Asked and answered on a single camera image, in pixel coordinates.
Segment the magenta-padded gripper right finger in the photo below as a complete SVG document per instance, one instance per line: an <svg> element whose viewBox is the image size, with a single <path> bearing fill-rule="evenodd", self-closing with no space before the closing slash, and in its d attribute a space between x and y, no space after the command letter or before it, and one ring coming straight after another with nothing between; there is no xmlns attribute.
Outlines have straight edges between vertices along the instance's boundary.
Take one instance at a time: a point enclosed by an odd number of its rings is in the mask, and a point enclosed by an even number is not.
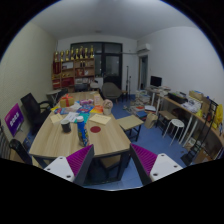
<svg viewBox="0 0 224 224"><path fill-rule="evenodd" d="M130 155L143 186L182 169L165 153L155 154L133 143L130 144Z"/></svg>

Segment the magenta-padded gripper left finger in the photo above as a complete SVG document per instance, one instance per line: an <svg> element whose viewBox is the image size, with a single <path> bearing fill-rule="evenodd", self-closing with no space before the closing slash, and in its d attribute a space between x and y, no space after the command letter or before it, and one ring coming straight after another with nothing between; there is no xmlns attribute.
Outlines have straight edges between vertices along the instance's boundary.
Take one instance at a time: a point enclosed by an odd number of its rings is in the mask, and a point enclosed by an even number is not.
<svg viewBox="0 0 224 224"><path fill-rule="evenodd" d="M68 157L59 156L45 168L45 171L82 186L93 157L94 145L91 144Z"/></svg>

